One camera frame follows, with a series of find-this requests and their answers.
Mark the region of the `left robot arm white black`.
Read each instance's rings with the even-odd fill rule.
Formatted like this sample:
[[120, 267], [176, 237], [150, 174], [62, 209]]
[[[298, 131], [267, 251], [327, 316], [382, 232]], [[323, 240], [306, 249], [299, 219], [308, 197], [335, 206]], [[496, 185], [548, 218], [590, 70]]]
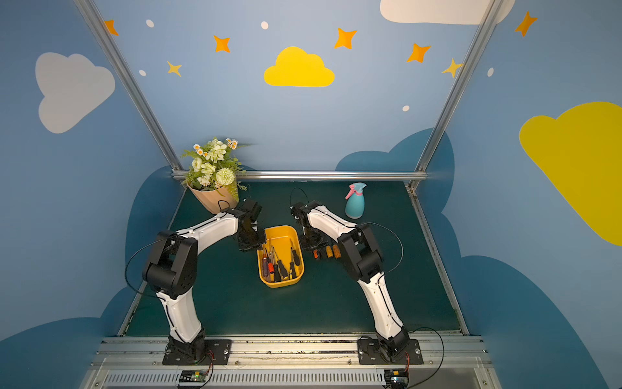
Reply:
[[262, 206], [245, 200], [195, 226], [158, 233], [148, 256], [143, 279], [155, 291], [169, 325], [168, 354], [196, 363], [207, 355], [205, 332], [196, 314], [192, 288], [198, 274], [199, 255], [219, 241], [235, 237], [242, 252], [256, 250], [267, 241], [258, 227]]

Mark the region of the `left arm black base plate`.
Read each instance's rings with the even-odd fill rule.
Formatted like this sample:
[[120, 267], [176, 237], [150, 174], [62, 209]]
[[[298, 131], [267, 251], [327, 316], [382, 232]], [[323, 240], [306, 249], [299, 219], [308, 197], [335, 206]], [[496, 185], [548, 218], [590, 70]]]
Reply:
[[225, 366], [228, 364], [232, 341], [229, 339], [199, 338], [191, 343], [168, 339], [164, 366]]

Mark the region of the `yellow plastic storage box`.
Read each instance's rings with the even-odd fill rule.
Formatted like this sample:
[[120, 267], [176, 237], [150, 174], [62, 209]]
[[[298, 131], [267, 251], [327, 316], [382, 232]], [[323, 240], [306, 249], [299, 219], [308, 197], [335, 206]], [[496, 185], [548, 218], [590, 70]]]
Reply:
[[289, 225], [264, 230], [266, 241], [257, 249], [259, 277], [264, 285], [277, 289], [294, 285], [305, 273], [301, 244]]

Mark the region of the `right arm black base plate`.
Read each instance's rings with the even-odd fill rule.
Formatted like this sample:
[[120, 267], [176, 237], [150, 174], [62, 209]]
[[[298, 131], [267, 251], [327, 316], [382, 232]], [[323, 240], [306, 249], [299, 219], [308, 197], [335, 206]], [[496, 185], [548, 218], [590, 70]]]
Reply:
[[389, 351], [381, 346], [378, 339], [362, 336], [356, 341], [359, 363], [361, 365], [423, 365], [424, 358], [420, 343], [409, 340], [401, 352]]

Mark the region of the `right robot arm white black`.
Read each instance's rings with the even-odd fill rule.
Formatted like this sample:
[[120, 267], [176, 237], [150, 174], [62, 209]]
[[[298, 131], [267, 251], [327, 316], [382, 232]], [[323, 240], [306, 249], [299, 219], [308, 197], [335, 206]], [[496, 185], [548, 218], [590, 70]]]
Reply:
[[380, 350], [386, 358], [402, 354], [410, 337], [387, 289], [382, 251], [371, 227], [347, 221], [317, 201], [293, 204], [290, 212], [302, 228], [299, 240], [304, 250], [320, 251], [330, 243], [337, 245], [338, 260], [369, 304]]

